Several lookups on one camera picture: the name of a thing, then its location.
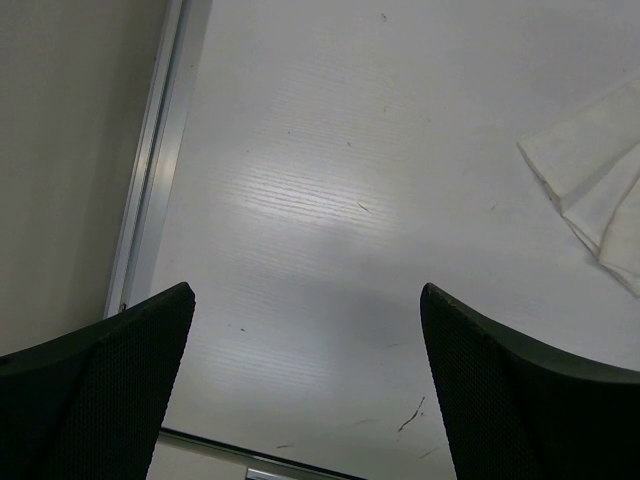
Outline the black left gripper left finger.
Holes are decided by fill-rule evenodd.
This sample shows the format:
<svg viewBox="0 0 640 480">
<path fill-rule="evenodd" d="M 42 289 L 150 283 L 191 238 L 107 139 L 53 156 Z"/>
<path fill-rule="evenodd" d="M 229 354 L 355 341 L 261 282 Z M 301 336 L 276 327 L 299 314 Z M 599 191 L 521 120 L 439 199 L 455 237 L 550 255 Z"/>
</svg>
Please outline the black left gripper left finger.
<svg viewBox="0 0 640 480">
<path fill-rule="evenodd" d="M 145 478 L 194 311 L 182 282 L 3 356 L 2 478 Z"/>
</svg>

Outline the white pleated skirt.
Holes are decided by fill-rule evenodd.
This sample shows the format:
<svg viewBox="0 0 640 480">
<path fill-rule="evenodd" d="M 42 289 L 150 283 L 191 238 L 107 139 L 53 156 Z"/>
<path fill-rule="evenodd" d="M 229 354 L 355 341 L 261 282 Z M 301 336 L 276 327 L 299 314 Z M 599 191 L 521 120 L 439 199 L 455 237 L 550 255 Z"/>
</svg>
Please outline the white pleated skirt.
<svg viewBox="0 0 640 480">
<path fill-rule="evenodd" d="M 518 143 L 556 211 L 639 295 L 639 80 Z"/>
</svg>

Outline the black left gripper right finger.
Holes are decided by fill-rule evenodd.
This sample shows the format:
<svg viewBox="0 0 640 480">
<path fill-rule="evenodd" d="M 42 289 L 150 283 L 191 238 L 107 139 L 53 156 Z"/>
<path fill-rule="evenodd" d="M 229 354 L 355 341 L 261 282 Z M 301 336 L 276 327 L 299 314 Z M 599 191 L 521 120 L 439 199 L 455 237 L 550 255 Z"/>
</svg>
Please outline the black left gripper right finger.
<svg viewBox="0 0 640 480">
<path fill-rule="evenodd" d="M 457 478 L 638 478 L 638 372 L 538 341 L 431 283 L 420 315 Z"/>
</svg>

